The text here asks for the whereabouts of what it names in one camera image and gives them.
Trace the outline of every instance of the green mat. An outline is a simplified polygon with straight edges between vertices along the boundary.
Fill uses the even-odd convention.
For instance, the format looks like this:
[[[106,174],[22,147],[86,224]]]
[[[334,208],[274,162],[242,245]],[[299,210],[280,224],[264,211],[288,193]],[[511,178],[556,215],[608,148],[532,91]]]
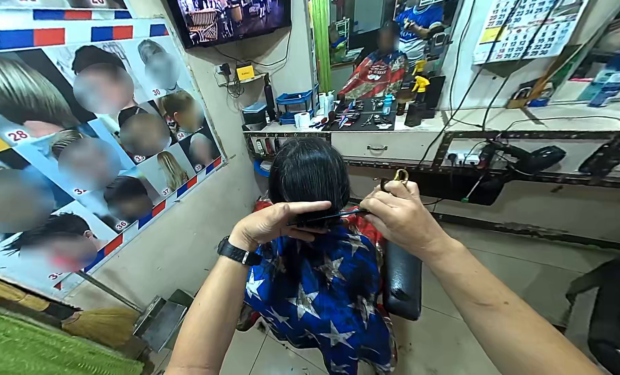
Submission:
[[[0,315],[0,375],[139,375],[143,363]]]

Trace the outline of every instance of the calendar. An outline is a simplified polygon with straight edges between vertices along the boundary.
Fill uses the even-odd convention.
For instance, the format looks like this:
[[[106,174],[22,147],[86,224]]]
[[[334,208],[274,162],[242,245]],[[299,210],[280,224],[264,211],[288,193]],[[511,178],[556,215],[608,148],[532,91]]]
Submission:
[[[487,59],[489,63],[518,60],[523,53],[523,59],[558,56],[586,4],[586,0],[494,0],[475,48],[474,64],[483,64]],[[510,21],[505,23],[514,7]],[[550,17],[543,23],[549,12]],[[537,37],[531,41],[540,26]],[[489,58],[493,43],[495,48]]]

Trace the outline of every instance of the drawer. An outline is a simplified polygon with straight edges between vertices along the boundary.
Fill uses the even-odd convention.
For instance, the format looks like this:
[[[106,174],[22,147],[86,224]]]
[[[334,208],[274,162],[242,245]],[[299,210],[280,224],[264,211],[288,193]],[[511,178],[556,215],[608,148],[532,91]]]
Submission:
[[[420,160],[438,132],[332,132],[331,144],[345,157]],[[426,160],[433,160],[441,140]]]

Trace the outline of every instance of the green curtain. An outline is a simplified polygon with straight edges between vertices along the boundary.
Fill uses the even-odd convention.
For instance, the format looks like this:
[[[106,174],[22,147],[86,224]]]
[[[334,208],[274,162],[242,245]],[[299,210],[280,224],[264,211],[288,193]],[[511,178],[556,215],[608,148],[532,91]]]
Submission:
[[[319,90],[331,91],[331,56],[329,55],[329,0],[311,0],[315,55],[319,66]]]
[[[0,375],[139,375],[143,363],[106,348],[0,315]]]

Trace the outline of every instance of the broom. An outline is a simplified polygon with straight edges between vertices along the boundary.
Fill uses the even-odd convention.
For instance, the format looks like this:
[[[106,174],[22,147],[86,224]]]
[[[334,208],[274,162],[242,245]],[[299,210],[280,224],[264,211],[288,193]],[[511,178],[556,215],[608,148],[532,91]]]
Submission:
[[[75,312],[72,316],[62,321],[63,330],[74,336],[85,337],[112,348],[124,345],[131,338],[134,324],[143,311],[137,305],[85,272],[78,271],[76,274],[99,289],[111,294],[130,308],[98,308]]]

